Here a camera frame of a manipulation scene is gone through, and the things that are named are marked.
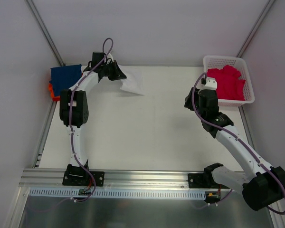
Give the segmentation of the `white t shirt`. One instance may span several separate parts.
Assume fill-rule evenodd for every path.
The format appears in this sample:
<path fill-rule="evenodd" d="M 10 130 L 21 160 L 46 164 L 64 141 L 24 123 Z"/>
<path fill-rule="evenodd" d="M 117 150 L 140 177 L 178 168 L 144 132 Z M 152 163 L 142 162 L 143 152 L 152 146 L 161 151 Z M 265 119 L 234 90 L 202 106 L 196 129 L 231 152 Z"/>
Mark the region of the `white t shirt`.
<path fill-rule="evenodd" d="M 126 79 L 122 79 L 120 89 L 136 95 L 145 95 L 143 87 L 143 76 L 141 71 L 123 70 Z"/>

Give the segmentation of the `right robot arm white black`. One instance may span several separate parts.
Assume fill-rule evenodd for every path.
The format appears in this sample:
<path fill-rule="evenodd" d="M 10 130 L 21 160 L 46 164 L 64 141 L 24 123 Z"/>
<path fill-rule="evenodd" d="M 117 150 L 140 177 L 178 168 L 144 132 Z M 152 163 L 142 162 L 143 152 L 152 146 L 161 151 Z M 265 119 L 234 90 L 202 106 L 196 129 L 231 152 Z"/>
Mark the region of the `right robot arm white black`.
<path fill-rule="evenodd" d="M 224 185 L 242 194 L 254 211 L 269 208 L 276 214 L 285 215 L 285 209 L 270 208 L 279 200 L 285 201 L 284 169 L 272 166 L 241 138 L 231 119 L 219 111 L 216 91 L 193 87 L 184 106 L 195 112 L 203 129 L 231 153 L 244 171 L 239 174 L 215 163 L 204 168 L 200 182 L 209 188 Z"/>

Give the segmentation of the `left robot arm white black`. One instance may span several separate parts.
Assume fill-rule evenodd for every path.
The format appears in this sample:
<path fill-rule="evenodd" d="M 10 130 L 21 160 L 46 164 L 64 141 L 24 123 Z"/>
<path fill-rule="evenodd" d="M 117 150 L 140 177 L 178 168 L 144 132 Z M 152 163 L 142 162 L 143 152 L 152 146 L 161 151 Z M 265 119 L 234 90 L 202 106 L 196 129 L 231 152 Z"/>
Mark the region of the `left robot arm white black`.
<path fill-rule="evenodd" d="M 60 93 L 59 117 L 67 129 L 70 137 L 71 158 L 69 165 L 81 169 L 75 171 L 73 180 L 78 185 L 89 182 L 88 157 L 85 150 L 83 128 L 89 118 L 87 95 L 103 79 L 110 81 L 126 79 L 111 54 L 94 52 L 82 76 L 69 89 Z"/>

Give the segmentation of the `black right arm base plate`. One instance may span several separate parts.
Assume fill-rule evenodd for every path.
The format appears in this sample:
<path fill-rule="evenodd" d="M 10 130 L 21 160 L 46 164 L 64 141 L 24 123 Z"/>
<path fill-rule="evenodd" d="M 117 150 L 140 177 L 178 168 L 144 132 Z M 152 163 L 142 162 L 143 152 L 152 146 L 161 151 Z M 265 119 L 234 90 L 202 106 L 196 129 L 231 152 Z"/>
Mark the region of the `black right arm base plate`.
<path fill-rule="evenodd" d="M 188 174 L 189 188 L 201 189 L 201 188 L 215 188 L 216 184 L 213 179 L 205 173 L 189 173 Z"/>

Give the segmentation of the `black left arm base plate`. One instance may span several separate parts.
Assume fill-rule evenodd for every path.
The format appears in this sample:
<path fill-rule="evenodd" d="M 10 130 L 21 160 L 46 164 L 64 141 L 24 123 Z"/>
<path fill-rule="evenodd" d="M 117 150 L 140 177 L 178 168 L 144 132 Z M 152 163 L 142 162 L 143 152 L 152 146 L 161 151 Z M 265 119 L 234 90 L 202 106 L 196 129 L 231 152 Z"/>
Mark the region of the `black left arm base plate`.
<path fill-rule="evenodd" d="M 64 172 L 62 185 L 83 187 L 89 184 L 94 186 L 95 184 L 97 187 L 102 187 L 104 185 L 105 173 L 103 171 L 90 171 L 90 173 L 95 181 L 83 168 L 68 164 Z"/>

